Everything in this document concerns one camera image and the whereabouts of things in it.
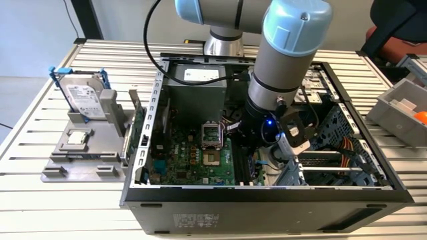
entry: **slotted metal table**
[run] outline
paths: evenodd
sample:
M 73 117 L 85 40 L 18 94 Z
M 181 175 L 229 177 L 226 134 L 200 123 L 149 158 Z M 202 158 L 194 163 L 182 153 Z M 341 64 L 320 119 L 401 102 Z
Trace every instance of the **slotted metal table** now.
M 201 54 L 200 44 L 150 44 L 160 53 Z M 245 48 L 254 57 L 257 47 Z M 353 51 L 320 50 L 314 61 L 328 62 L 362 116 L 390 83 L 366 57 Z M 144 104 L 156 69 L 144 46 L 136 42 L 88 40 L 74 44 L 58 67 L 97 71 L 105 67 L 110 87 L 122 108 L 132 108 L 128 89 L 136 89 Z M 67 122 L 67 105 L 47 80 L 0 146 L 0 239 L 156 239 L 146 236 L 129 210 L 120 209 L 122 183 L 42 183 L 39 174 Z M 366 121 L 384 156 L 409 189 L 414 205 L 350 234 L 192 235 L 173 239 L 427 239 L 427 150 L 409 148 Z

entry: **cpu chip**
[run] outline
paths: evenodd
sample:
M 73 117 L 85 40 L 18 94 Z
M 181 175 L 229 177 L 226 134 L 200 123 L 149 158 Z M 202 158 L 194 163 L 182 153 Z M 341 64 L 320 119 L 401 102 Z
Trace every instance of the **cpu chip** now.
M 218 166 L 221 164 L 220 151 L 202 151 L 202 165 Z

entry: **gray 3d-printed holder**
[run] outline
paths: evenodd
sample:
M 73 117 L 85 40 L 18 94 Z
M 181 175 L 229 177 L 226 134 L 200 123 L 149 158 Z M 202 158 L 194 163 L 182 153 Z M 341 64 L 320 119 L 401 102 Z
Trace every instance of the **gray 3d-printed holder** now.
M 117 92 L 104 89 L 100 105 L 105 120 L 85 121 L 78 112 L 67 112 L 69 122 L 42 170 L 42 182 L 121 182 L 128 161 L 122 157 L 134 110 L 122 110 Z M 69 142 L 73 132 L 84 133 L 82 142 Z
M 427 89 L 402 79 L 377 97 L 366 118 L 404 143 L 420 148 L 427 147 L 427 126 L 413 114 L 422 111 L 427 111 Z

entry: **label sticker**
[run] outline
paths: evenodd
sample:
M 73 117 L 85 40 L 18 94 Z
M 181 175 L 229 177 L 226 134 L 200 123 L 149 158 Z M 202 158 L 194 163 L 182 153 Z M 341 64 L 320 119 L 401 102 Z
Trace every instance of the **label sticker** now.
M 92 87 L 86 85 L 66 85 L 70 95 L 70 101 L 78 109 L 78 112 L 90 118 L 104 118 L 101 103 Z
M 220 77 L 220 71 L 214 69 L 185 69 L 184 80 L 205 82 Z
M 173 214 L 177 228 L 216 228 L 218 219 L 218 214 Z

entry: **black cable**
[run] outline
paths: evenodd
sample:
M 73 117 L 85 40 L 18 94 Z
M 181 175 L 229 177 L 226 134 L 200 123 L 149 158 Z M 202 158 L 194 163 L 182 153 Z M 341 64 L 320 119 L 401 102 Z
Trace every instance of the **black cable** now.
M 301 94 L 304 96 L 304 100 L 305 100 L 305 103 L 309 107 L 309 110 L 312 111 L 312 114 L 313 114 L 313 117 L 314 117 L 314 124 L 313 124 L 313 128 L 316 129 L 318 127 L 318 116 L 317 116 L 317 113 L 314 111 L 314 108 L 308 100 L 308 96 L 306 96 L 306 92 L 305 92 L 305 86 L 304 85 L 300 85 L 300 91 L 301 91 Z
M 156 0 L 149 8 L 149 11 L 148 11 L 148 14 L 146 14 L 146 18 L 145 18 L 145 23 L 144 23 L 144 29 L 142 29 L 142 35 L 141 35 L 141 38 L 142 38 L 142 42 L 144 42 L 144 49 L 145 49 L 145 53 L 146 53 L 146 56 L 152 62 L 152 64 L 154 65 L 154 67 L 157 68 L 157 70 L 164 74 L 164 76 L 173 80 L 174 82 L 177 82 L 178 84 L 182 84 L 182 85 L 186 85 L 186 86 L 201 86 L 201 85 L 206 85 L 206 84 L 210 84 L 210 83 L 216 83 L 218 81 L 222 81 L 222 80 L 226 80 L 226 79 L 234 79 L 237 78 L 237 74 L 233 74 L 230 76 L 221 76 L 216 79 L 212 79 L 209 81 L 202 81 L 202 82 L 186 82 L 186 81 L 182 81 L 177 78 L 174 78 L 173 76 L 169 76 L 169 74 L 166 73 L 166 71 L 162 69 L 162 67 L 157 64 L 153 56 L 152 56 L 152 53 L 149 51 L 149 48 L 148 48 L 148 38 L 146 38 L 146 35 L 148 35 L 148 24 L 149 24 L 149 20 L 152 18 L 152 15 L 153 15 L 153 12 L 156 10 L 156 7 L 158 5 L 161 0 Z
M 265 165 L 268 167 L 270 167 L 272 170 L 280 171 L 281 169 L 274 168 L 273 166 L 270 166 L 268 163 L 260 163 L 260 165 Z
M 66 10 L 66 14 L 67 14 L 67 19 L 69 19 L 71 28 L 73 28 L 73 30 L 74 30 L 74 34 L 77 35 L 77 39 L 78 39 L 78 38 L 80 38 L 80 37 L 78 37 L 78 32 L 77 32 L 77 29 L 76 29 L 76 26 L 74 26 L 74 23 L 73 23 L 73 20 L 71 20 L 71 16 L 69 16 L 69 11 L 67 11 L 66 2 L 65 2 L 65 0 L 62 0 L 62 2 L 63 2 L 63 4 L 65 4 L 65 10 Z
M 10 127 L 9 125 L 5 125 L 5 124 L 2 124 L 2 123 L 0 123 L 0 126 L 7 128 L 7 129 L 13 129 L 13 127 Z

